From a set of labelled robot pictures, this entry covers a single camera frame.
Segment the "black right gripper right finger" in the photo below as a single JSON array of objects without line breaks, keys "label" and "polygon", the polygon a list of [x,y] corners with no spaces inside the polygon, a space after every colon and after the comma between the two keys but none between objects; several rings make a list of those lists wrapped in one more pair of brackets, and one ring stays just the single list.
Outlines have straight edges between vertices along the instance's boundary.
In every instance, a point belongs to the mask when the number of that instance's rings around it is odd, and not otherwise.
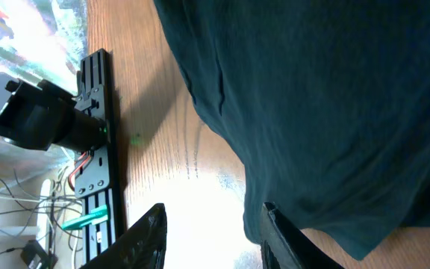
[{"label": "black right gripper right finger", "polygon": [[343,269],[271,202],[261,210],[260,232],[263,269]]}]

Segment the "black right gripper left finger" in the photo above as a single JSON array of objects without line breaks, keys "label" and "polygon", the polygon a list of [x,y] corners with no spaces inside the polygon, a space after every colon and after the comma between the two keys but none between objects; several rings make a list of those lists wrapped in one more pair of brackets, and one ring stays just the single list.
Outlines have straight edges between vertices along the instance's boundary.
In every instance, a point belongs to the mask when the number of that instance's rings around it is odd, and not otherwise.
[{"label": "black right gripper left finger", "polygon": [[166,208],[156,203],[115,244],[81,269],[163,269],[166,238]]}]

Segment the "black t-shirt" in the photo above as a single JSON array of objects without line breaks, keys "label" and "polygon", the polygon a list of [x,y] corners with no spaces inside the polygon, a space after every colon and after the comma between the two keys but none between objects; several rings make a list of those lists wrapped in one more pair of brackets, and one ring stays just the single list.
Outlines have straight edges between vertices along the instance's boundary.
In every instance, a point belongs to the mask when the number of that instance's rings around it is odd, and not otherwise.
[{"label": "black t-shirt", "polygon": [[274,203],[361,260],[430,227],[430,0],[157,1],[200,118]]}]

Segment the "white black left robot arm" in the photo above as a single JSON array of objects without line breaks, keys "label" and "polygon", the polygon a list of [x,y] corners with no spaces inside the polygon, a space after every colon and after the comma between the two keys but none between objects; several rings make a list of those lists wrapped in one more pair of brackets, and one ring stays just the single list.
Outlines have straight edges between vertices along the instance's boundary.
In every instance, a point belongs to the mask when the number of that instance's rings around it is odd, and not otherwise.
[{"label": "white black left robot arm", "polygon": [[0,136],[9,143],[46,151],[52,144],[86,152],[108,142],[106,122],[91,110],[100,102],[83,92],[73,96],[43,79],[36,86],[9,80],[10,96],[0,110]]}]

